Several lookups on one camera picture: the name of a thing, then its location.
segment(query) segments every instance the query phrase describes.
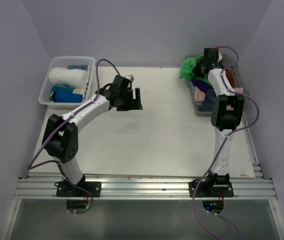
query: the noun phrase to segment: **clothing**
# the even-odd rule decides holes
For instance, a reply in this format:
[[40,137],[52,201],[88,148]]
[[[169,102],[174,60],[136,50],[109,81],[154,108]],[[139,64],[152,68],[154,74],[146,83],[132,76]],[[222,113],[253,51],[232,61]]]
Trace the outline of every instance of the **clothing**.
[[213,89],[210,89],[205,94],[205,99],[202,102],[202,105],[199,107],[198,110],[200,112],[211,112],[211,111],[213,111],[216,100],[217,100],[217,97],[216,97],[215,91]]
[[[234,88],[233,90],[234,90],[234,92],[237,92],[237,93],[243,92],[242,87]],[[199,99],[203,97],[203,94],[200,93],[200,92],[196,92],[196,89],[195,89],[195,96],[194,97],[195,97],[195,101],[198,99],[197,102],[199,102]],[[217,100],[217,96],[215,94],[215,91],[213,89],[210,89],[205,94],[204,101],[202,102],[202,104],[201,104],[201,106],[198,110],[200,112],[211,112],[211,111],[213,111],[216,100]],[[226,109],[227,110],[233,110],[233,108],[230,105],[228,105]]]
[[80,69],[80,70],[85,70],[88,71],[89,65],[68,65],[67,69]]
[[63,85],[76,89],[86,89],[89,74],[85,70],[55,67],[51,69],[48,78],[53,85]]
[[[185,59],[182,63],[182,66],[180,68],[180,79],[193,79],[195,78],[195,75],[193,73],[193,68],[202,60],[203,56],[199,55],[196,57],[191,57],[188,59]],[[207,78],[197,78],[208,85],[212,86],[212,84],[207,80]]]
[[197,78],[194,78],[191,80],[193,86],[198,87],[202,92],[207,93],[208,90],[213,89],[209,84],[203,82],[202,80],[199,80]]
[[53,101],[56,103],[81,103],[83,95],[63,91],[53,92]]
[[226,75],[226,78],[227,78],[228,82],[230,83],[231,87],[234,88],[235,87],[235,79],[234,79],[234,76],[233,76],[233,73],[231,72],[231,70],[227,68],[225,70],[225,75]]
[[198,105],[202,105],[202,102],[205,99],[205,93],[202,92],[200,89],[198,89],[198,87],[196,86],[194,87],[195,87],[195,95],[194,95],[195,102]]
[[64,93],[69,93],[69,94],[80,94],[84,97],[85,95],[85,89],[82,88],[73,88],[70,86],[61,86],[61,85],[54,85],[52,86],[51,93],[50,93],[50,101],[54,101],[53,99],[53,93],[56,91],[61,91]]

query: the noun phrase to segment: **plastic bin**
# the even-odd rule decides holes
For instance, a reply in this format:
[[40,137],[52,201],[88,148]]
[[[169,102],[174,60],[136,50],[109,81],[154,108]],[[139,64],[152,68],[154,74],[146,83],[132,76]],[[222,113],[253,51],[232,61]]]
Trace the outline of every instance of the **plastic bin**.
[[[196,57],[198,56],[199,54],[197,55],[188,55],[186,57],[184,57],[184,60],[185,59],[189,59],[189,58],[193,58],[193,57]],[[230,70],[231,72],[233,73],[233,76],[234,76],[234,79],[235,79],[235,87],[236,88],[243,88],[243,93],[248,94],[248,91],[245,89],[244,87],[244,84],[242,82],[242,79],[240,77],[240,74],[237,70],[237,65],[234,65],[234,60],[233,58],[228,55],[228,54],[222,54],[223,55],[223,65],[226,67],[226,66],[230,66],[230,65],[233,65]],[[194,99],[194,96],[195,96],[195,86],[193,86],[192,82],[188,79],[186,79],[186,82],[187,82],[187,85],[190,89],[190,93],[191,93],[191,97],[192,97],[192,103],[193,103],[193,108],[194,108],[194,113],[197,115],[197,116],[200,116],[200,117],[210,117],[212,112],[211,111],[199,111],[199,105],[196,104],[195,102],[195,99]],[[250,101],[245,98],[244,100],[244,109],[243,111],[247,110],[250,108]]]
[[[95,59],[93,57],[89,56],[57,56],[53,58],[51,61],[51,64],[48,68],[48,71],[46,73],[46,77],[40,92],[40,95],[38,96],[38,102],[43,105],[48,105],[50,107],[55,108],[75,108],[84,102],[88,101],[89,92],[91,89],[94,73],[95,73]],[[86,89],[86,93],[84,96],[84,100],[82,102],[53,102],[50,101],[50,93],[52,89],[52,83],[48,79],[48,75],[52,68],[60,67],[60,68],[67,68],[69,65],[89,65],[89,80],[88,80],[88,86]]]

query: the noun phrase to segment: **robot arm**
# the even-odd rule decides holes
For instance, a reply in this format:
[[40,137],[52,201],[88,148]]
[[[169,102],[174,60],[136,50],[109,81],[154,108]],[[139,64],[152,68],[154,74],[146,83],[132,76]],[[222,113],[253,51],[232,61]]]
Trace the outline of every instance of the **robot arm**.
[[205,182],[202,183],[202,187],[198,191],[199,195],[196,193],[197,197],[203,197],[203,194],[208,197],[221,196],[224,193],[227,193],[225,197],[234,196],[232,185],[229,181],[229,154],[232,135],[228,136],[228,134],[235,130],[241,122],[244,97],[229,92],[233,88],[228,81],[223,82],[221,74],[223,74],[223,79],[227,79],[227,77],[225,71],[222,72],[224,66],[218,60],[219,52],[216,48],[205,48],[203,59],[193,69],[196,77],[209,80],[217,95],[217,101],[211,114],[211,123],[215,127],[214,156],[216,156],[225,138],[227,138]]
[[[134,78],[131,75],[126,77],[117,75],[113,83],[109,83],[100,89],[97,97],[95,94],[88,102],[67,114],[62,116],[54,114],[49,117],[43,142],[61,123],[70,116],[73,116],[61,128],[63,134],[56,133],[45,146],[45,150],[55,160],[60,162],[60,168],[63,173],[74,185],[87,189],[85,187],[85,176],[81,172],[76,160],[78,133],[93,119],[109,111],[111,108],[116,108],[117,111],[143,110],[139,88],[135,89],[136,98],[133,99],[133,80]],[[70,186],[64,181],[63,185],[59,185],[59,189],[63,190],[66,194]],[[78,195],[72,194],[61,197],[78,197]]]

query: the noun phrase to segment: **lavender wall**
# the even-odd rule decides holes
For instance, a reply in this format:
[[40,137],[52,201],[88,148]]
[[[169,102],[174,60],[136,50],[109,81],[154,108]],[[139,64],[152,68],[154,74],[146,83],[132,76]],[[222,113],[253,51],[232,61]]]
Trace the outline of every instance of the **lavender wall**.
[[204,47],[242,54],[271,0],[23,0],[51,57],[179,66]]
[[50,57],[20,0],[0,0],[0,236],[45,108],[37,97]]
[[240,63],[261,117],[251,130],[264,175],[273,178],[284,217],[284,0],[274,0]]

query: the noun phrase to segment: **gray plastic bin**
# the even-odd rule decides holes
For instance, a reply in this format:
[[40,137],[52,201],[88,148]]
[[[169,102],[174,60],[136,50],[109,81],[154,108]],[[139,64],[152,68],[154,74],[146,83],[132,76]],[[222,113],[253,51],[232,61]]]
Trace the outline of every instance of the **gray plastic bin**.
[[[200,54],[197,55],[187,55],[185,59],[189,59],[189,58],[194,58],[196,56],[198,56]],[[230,66],[234,64],[234,59],[228,55],[228,54],[222,54],[223,55],[223,65],[226,66]],[[235,87],[236,88],[243,88],[243,93],[248,95],[248,91],[245,89],[244,84],[242,82],[242,79],[240,77],[240,74],[237,70],[237,65],[234,65],[233,67],[230,68],[231,72],[233,73],[234,79],[235,79]],[[191,98],[192,98],[192,103],[193,103],[193,108],[194,108],[194,113],[197,116],[200,117],[210,117],[211,116],[211,111],[199,111],[199,105],[196,104],[195,99],[194,99],[194,95],[195,95],[195,87],[193,86],[192,82],[188,79],[186,79],[187,85],[189,86],[190,89],[190,93],[191,93]],[[245,98],[245,102],[244,102],[244,111],[249,109],[251,107],[250,105],[250,101],[248,99]]]

